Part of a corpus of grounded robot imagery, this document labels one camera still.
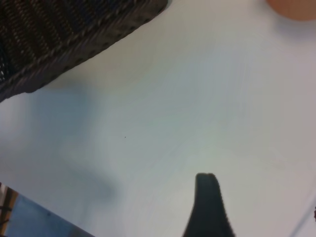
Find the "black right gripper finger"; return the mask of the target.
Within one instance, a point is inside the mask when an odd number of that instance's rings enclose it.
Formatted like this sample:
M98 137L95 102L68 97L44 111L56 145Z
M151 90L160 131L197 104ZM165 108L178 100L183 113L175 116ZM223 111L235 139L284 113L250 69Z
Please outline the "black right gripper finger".
M198 173L194 205L183 233L185 237L234 237L220 185L212 173Z

